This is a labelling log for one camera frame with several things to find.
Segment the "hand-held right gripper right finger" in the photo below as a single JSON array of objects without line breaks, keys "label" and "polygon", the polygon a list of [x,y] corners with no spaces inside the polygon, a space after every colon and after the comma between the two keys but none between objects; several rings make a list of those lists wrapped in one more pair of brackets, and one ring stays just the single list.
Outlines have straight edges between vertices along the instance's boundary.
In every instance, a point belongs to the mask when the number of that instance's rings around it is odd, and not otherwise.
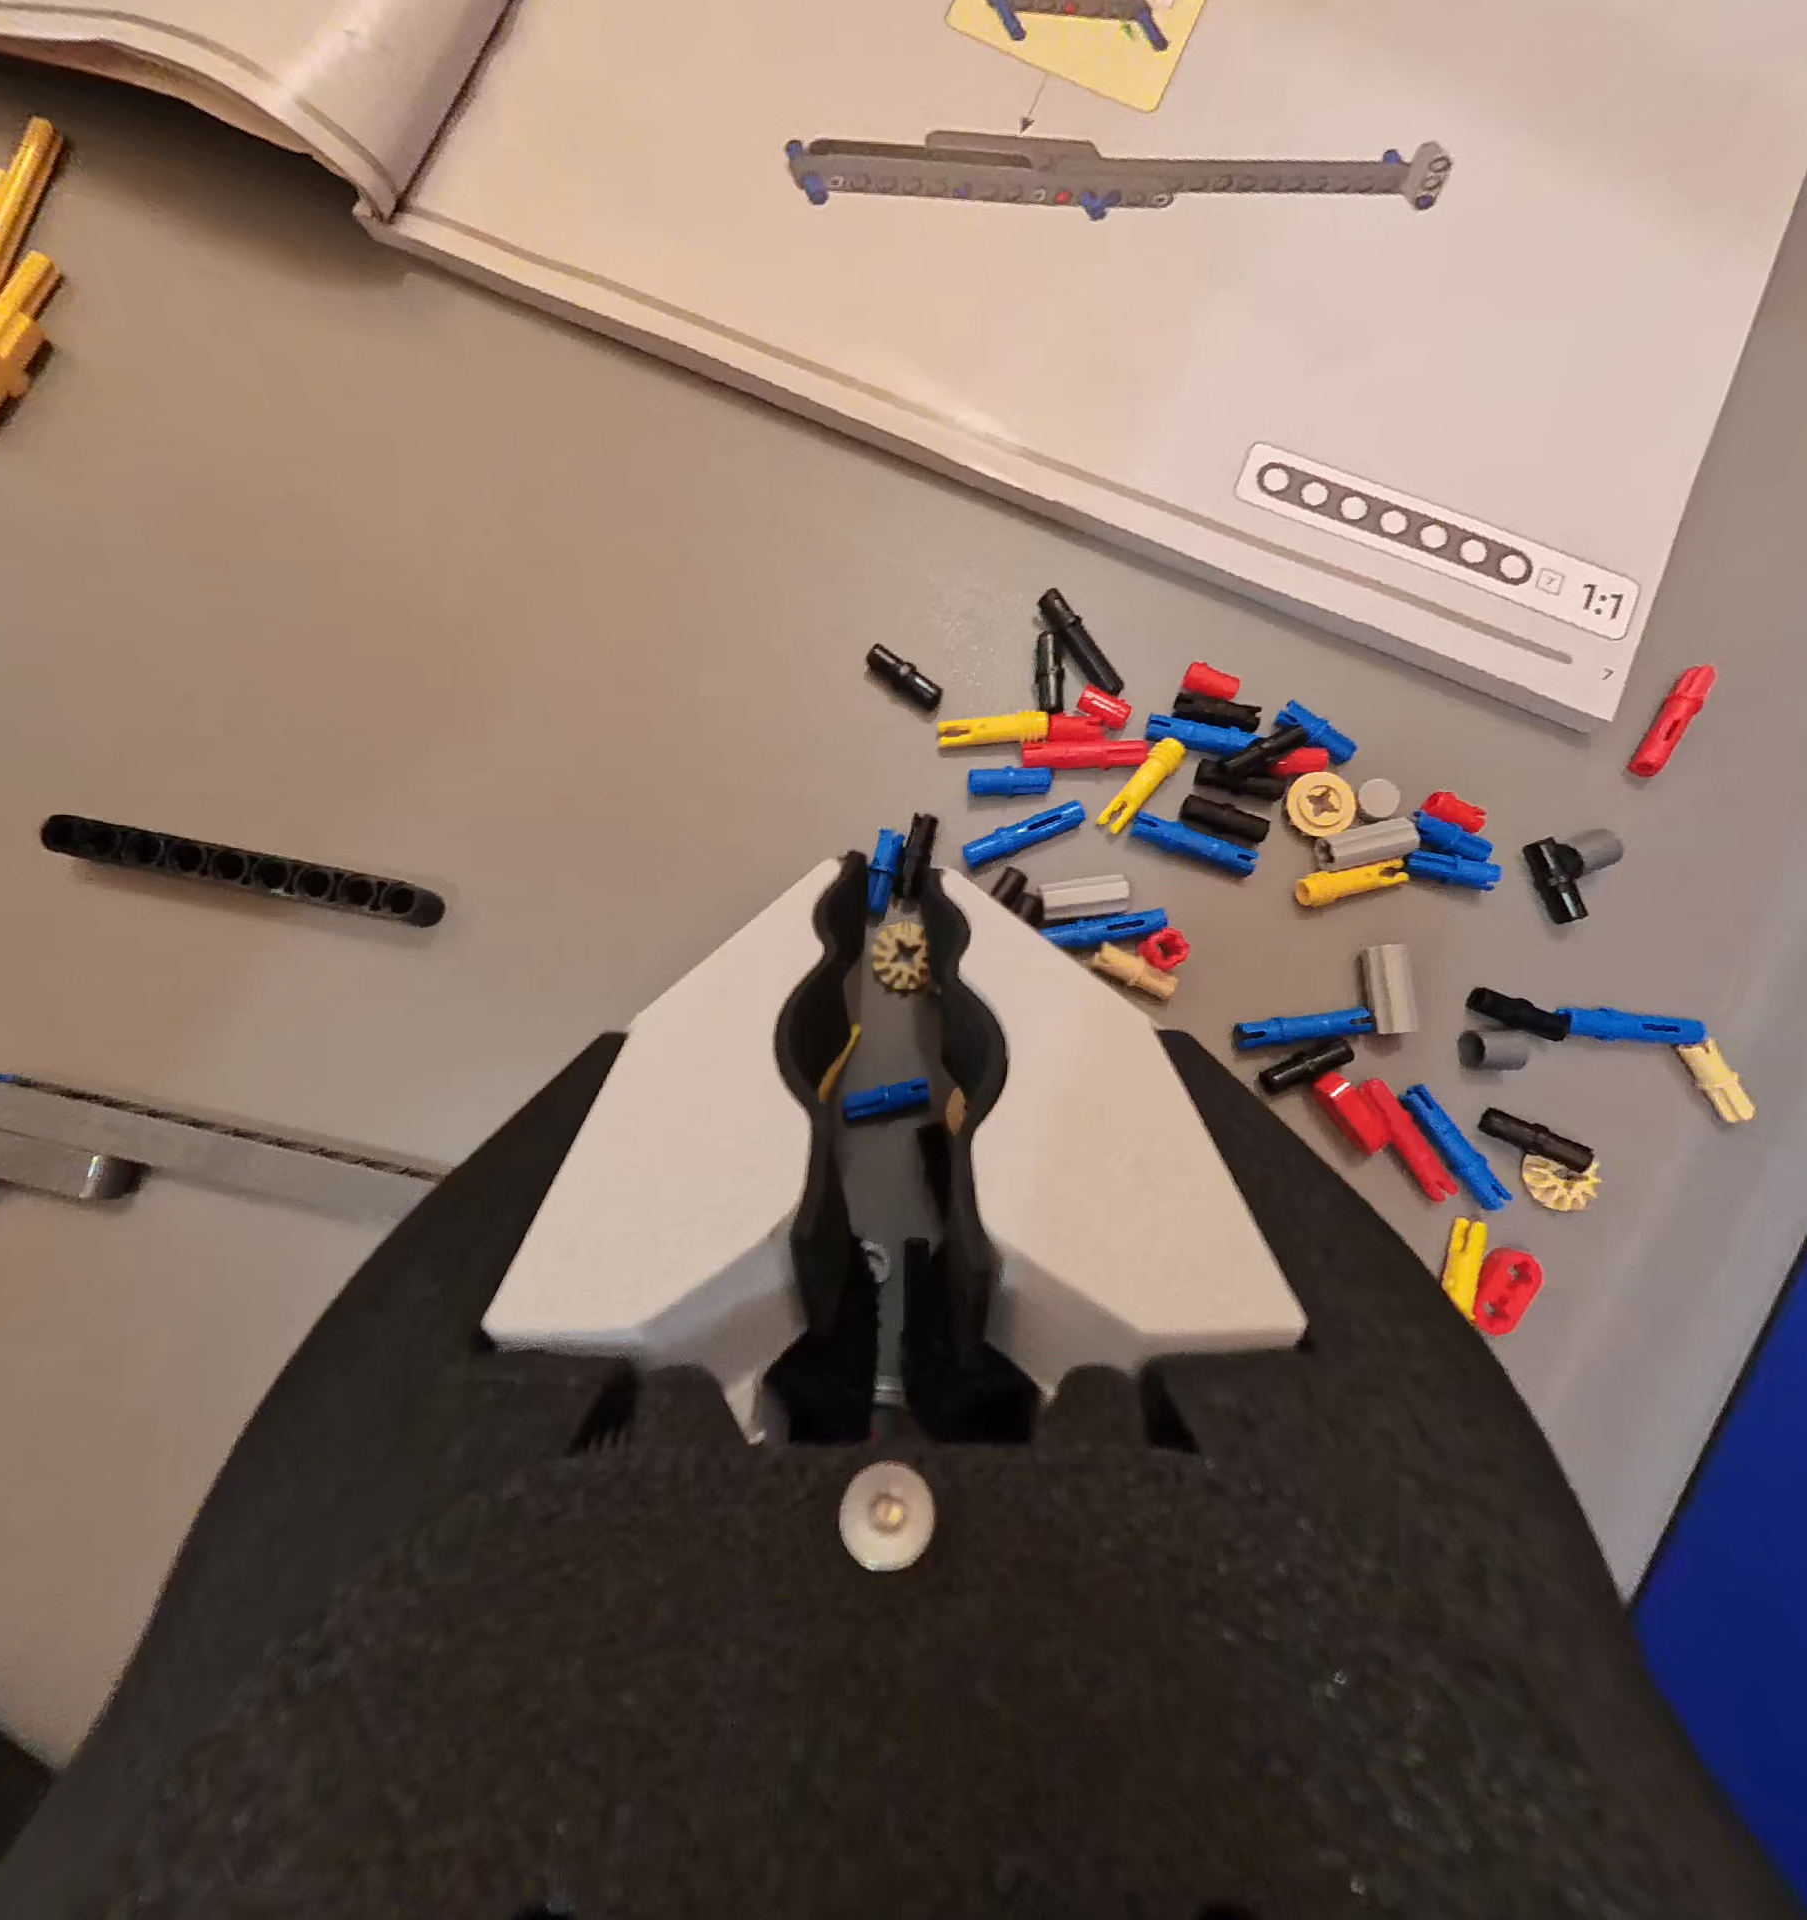
[{"label": "hand-held right gripper right finger", "polygon": [[920,1433],[1022,1442],[1083,1369],[1294,1347],[1303,1309],[1170,1035],[976,883],[935,871],[920,908],[951,1088],[941,1237],[906,1263]]}]

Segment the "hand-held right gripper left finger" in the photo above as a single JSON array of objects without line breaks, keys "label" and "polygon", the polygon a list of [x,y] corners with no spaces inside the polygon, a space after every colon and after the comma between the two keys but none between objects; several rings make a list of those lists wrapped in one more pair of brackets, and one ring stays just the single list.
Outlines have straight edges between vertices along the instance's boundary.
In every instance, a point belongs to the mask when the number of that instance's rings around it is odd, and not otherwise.
[{"label": "hand-held right gripper left finger", "polygon": [[494,1347],[696,1367],[748,1442],[788,1431],[777,1365],[872,1295],[827,1099],[866,880],[819,862],[631,1020],[482,1314]]}]

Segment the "pile of colourful lego pins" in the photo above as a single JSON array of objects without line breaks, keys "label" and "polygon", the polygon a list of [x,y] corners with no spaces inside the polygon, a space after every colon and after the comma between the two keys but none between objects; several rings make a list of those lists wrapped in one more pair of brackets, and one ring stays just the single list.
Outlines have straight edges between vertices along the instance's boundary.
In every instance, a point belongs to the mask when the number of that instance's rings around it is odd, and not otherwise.
[{"label": "pile of colourful lego pins", "polygon": [[[1128,779],[1099,811],[1096,829],[1223,877],[1254,877],[1274,829],[1274,813],[1240,803],[1281,804],[1281,816],[1312,845],[1312,867],[1292,888],[1300,910],[1369,900],[1412,883],[1473,895],[1500,885],[1500,862],[1483,832],[1484,809],[1437,789],[1403,813],[1389,781],[1349,786],[1340,770],[1355,757],[1355,741],[1329,717],[1287,703],[1264,730],[1260,708],[1237,701],[1240,677],[1207,663],[1184,669],[1170,712],[1146,714],[1141,738],[1125,734],[1132,707],[1121,677],[1058,588],[1036,600],[1033,686],[1033,708],[938,718],[941,753],[1018,749],[1014,764],[968,773],[973,799],[1048,797],[1061,770],[1121,770]],[[1668,770],[1715,686],[1714,665],[1678,676],[1628,759],[1629,779],[1651,781]],[[1196,757],[1192,787],[1177,816],[1149,811],[1190,754]],[[1083,954],[1091,973],[1111,986],[1167,1005],[1192,948],[1166,913],[1111,910],[1130,900],[1125,877],[1034,885],[1012,867],[1012,857],[1049,845],[1084,820],[1083,804],[1041,809],[966,844],[961,865],[973,874],[989,871],[987,898],[1049,948]],[[870,973],[892,996],[929,994],[935,984],[930,935],[900,908],[920,902],[936,834],[938,820],[920,813],[903,832],[885,829],[867,860]],[[1586,920],[1583,883],[1613,868],[1622,855],[1616,834],[1590,829],[1526,844],[1521,862],[1551,924],[1569,928]],[[1360,948],[1355,971],[1355,1005],[1239,1020],[1230,1043],[1239,1051],[1276,1051],[1256,1076],[1265,1098],[1307,1092],[1358,1153],[1395,1153],[1431,1205],[1466,1196],[1475,1206],[1475,1214],[1450,1224],[1441,1284],[1480,1330],[1505,1336],[1544,1284],[1534,1256],[1489,1242],[1489,1221],[1480,1214],[1500,1212],[1511,1189],[1425,1085],[1393,1092],[1382,1079],[1349,1074],[1355,1041],[1399,1041],[1419,1026],[1408,945]],[[1647,1046],[1680,1061],[1720,1123],[1754,1121],[1754,1099],[1705,1020],[1600,1005],[1549,1008],[1492,988],[1470,990],[1466,1013],[1473,1025],[1460,1034],[1457,1051],[1468,1071],[1517,1071],[1532,1043]],[[1519,1159],[1519,1178],[1544,1211],[1580,1212],[1600,1188],[1596,1151],[1540,1121],[1486,1108],[1473,1133]]]}]

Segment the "long dark grey lego beam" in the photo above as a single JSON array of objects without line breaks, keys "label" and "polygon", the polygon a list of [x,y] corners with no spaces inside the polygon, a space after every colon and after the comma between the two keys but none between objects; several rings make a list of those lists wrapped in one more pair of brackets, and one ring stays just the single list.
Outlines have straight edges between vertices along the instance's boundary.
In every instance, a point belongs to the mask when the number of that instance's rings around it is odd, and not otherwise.
[{"label": "long dark grey lego beam", "polygon": [[0,1188],[111,1206],[149,1178],[278,1205],[343,1223],[401,1219],[443,1167],[280,1136],[231,1119],[0,1074]]}]

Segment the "black lego beam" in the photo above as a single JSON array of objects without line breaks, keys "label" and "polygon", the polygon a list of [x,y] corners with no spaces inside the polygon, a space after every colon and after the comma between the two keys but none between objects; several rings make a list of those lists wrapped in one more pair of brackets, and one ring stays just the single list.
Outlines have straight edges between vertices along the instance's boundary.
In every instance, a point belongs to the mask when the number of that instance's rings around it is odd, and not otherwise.
[{"label": "black lego beam", "polygon": [[99,871],[160,877],[418,932],[441,924],[447,914],[445,900],[417,882],[332,862],[254,852],[68,813],[46,816],[38,835],[46,852]]}]

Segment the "blue plastic bin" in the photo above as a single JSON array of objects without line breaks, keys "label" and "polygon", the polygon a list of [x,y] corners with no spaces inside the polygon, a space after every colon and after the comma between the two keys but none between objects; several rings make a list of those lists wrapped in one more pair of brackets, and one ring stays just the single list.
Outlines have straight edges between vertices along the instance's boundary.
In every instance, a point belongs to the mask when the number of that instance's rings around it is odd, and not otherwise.
[{"label": "blue plastic bin", "polygon": [[1807,1913],[1807,1235],[1633,1618],[1706,1773]]}]

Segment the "open instruction booklet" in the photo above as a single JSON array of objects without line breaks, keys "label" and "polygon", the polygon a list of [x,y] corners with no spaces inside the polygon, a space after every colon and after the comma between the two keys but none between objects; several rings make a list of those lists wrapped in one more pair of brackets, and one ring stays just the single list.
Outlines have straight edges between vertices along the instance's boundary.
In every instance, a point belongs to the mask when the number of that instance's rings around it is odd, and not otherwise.
[{"label": "open instruction booklet", "polygon": [[0,48],[1583,731],[1807,174],[1807,2],[0,4]]}]

